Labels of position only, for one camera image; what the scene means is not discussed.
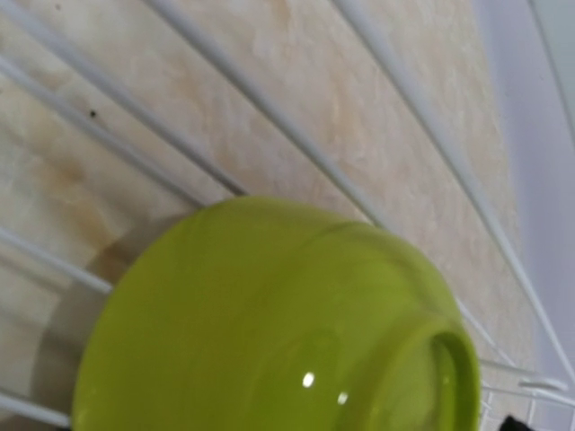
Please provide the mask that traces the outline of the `lime green bowl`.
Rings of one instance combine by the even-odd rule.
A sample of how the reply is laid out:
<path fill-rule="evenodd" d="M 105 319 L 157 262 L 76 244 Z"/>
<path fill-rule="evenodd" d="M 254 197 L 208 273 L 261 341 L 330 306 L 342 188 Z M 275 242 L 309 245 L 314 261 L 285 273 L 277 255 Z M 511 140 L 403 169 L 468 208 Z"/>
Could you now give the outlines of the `lime green bowl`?
<path fill-rule="evenodd" d="M 475 430 L 479 361 L 445 279 L 389 231 L 271 198 L 167 230 L 84 350 L 75 430 Z"/>

